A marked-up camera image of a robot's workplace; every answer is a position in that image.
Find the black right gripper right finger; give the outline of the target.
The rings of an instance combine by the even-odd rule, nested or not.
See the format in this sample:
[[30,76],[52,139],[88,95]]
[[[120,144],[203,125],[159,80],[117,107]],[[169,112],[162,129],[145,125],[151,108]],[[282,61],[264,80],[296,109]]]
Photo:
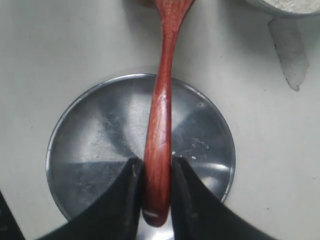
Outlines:
[[270,240],[202,183],[183,157],[171,164],[171,219],[176,240]]

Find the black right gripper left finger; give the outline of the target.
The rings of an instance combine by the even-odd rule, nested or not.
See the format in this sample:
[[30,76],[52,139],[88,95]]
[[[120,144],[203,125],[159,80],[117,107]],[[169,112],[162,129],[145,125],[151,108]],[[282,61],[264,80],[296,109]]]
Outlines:
[[119,176],[92,205],[41,240],[134,240],[137,236],[143,161],[129,159]]

